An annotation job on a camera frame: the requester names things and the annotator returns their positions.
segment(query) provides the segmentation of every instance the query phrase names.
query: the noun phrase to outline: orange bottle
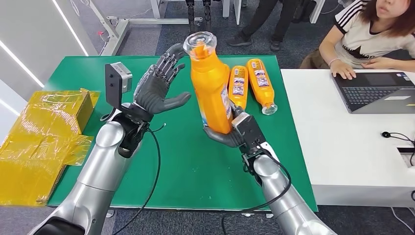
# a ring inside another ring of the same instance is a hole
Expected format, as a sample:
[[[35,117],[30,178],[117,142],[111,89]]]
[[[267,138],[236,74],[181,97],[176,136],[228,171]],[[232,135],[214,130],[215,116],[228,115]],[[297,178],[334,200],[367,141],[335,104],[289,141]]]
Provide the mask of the orange bottle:
[[[265,115],[275,113],[277,106],[274,103],[274,89],[264,63],[260,59],[252,59],[247,62],[246,67],[255,99],[262,105],[262,113]]]
[[[229,79],[229,99],[236,106],[246,108],[248,98],[248,69],[245,66],[235,66],[232,68]]]
[[[216,37],[210,32],[188,36],[183,44],[190,55],[190,75],[205,126],[227,134],[232,112],[228,97],[229,66],[216,55]]]

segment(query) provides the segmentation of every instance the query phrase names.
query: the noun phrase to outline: black pants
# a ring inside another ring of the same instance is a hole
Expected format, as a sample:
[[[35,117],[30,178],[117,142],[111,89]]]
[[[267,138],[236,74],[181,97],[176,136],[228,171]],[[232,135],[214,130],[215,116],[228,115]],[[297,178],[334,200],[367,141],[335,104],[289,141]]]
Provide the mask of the black pants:
[[[244,27],[241,31],[241,35],[246,40],[251,37],[268,19],[278,0],[260,0],[258,8],[255,11],[254,17],[252,17],[249,25]],[[275,27],[274,34],[272,35],[272,41],[282,42],[285,33],[293,20],[294,13],[298,6],[297,0],[284,0],[282,4],[281,16]]]

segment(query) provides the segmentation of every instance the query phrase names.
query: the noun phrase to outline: yellow packaging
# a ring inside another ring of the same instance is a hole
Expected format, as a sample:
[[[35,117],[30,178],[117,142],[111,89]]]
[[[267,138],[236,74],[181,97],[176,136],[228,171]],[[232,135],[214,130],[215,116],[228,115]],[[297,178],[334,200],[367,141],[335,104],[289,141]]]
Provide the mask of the yellow packaging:
[[[265,115],[275,113],[277,106],[274,103],[274,89],[264,63],[260,59],[252,59],[247,62],[246,67],[255,99],[262,105],[262,113]]]
[[[66,165],[81,165],[99,93],[35,92],[0,147],[0,205],[44,206]]]
[[[248,98],[248,70],[245,66],[235,66],[232,68],[229,78],[229,99],[236,106],[246,109]]]
[[[213,34],[197,32],[186,39],[184,50],[190,55],[190,76],[203,124],[227,134],[232,121],[228,97],[230,69],[217,57],[216,43]]]

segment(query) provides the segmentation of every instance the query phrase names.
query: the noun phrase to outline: floor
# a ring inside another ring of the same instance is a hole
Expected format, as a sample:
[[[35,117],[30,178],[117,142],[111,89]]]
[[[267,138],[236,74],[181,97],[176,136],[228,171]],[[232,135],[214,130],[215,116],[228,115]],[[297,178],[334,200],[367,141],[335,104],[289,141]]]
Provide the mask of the floor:
[[[104,43],[97,34],[104,31],[103,26],[91,9],[74,0],[80,11],[80,20],[92,40],[97,51],[101,51]],[[212,2],[212,31],[218,38],[218,54],[276,54],[281,68],[297,68],[302,58],[317,48],[326,32],[332,26],[331,14],[321,15],[317,24],[300,23],[290,27],[283,48],[277,53],[269,50],[270,31],[278,21],[281,6],[275,8],[264,26],[253,36],[251,47],[228,47],[224,40],[237,33],[248,24],[258,0],[248,0],[248,7],[242,10],[241,25],[234,23],[234,11],[228,20],[221,17],[221,5]],[[95,4],[107,16],[125,16],[131,18],[151,18],[152,11],[148,0],[96,0]],[[336,6],[335,0],[328,0],[324,11]],[[202,16],[201,4],[196,4],[196,16]],[[166,18],[186,18],[184,2],[165,2],[161,5],[161,14]],[[183,42],[188,35],[186,25],[135,25],[129,28],[126,39],[118,51],[118,55],[161,55],[170,45]],[[405,57],[405,53],[395,53],[394,57]],[[0,235],[26,234],[36,224],[52,212],[50,208],[0,208]],[[336,207],[320,206],[319,218],[339,234],[354,235],[410,235],[409,230],[394,218],[390,208],[376,207]],[[118,211],[105,221],[103,235],[110,235],[131,218],[135,211]],[[408,209],[398,208],[396,213],[411,227],[415,224],[415,216]],[[221,234],[220,213],[204,212],[164,212],[144,211],[120,235],[170,234],[170,235],[217,235]],[[229,234],[282,234],[273,219],[258,214],[251,217],[231,216],[226,220]]]

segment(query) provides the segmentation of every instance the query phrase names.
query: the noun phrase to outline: green tabletop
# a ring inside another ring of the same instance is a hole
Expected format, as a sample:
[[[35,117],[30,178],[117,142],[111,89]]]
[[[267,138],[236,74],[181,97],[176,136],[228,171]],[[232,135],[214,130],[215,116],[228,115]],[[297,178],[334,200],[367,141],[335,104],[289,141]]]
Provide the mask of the green tabletop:
[[[111,111],[105,101],[104,65],[121,61],[133,74],[133,87],[157,56],[90,56],[65,57],[55,70],[45,90],[100,91],[101,96],[84,130],[84,135],[96,136],[103,125],[99,118]],[[271,116],[261,113],[252,91],[248,95],[246,111],[255,116],[268,143],[280,161],[289,170],[293,184],[311,207],[317,211],[290,106],[275,56],[220,56],[231,68],[245,65],[252,58],[261,59],[275,90],[278,110]],[[239,210],[265,202],[261,188],[253,176],[242,169],[242,158],[237,148],[229,148],[210,140],[202,130],[202,119],[190,80],[190,59],[181,60],[186,67],[172,83],[168,97],[183,91],[192,98],[183,107],[155,115],[151,128],[161,147],[161,172],[149,208]],[[131,102],[133,91],[123,95],[123,102]],[[59,205],[72,189],[80,166],[69,166],[62,176],[48,206]],[[134,156],[130,170],[115,193],[112,207],[140,207],[153,184],[157,170],[157,149],[153,138],[146,134],[143,145]]]

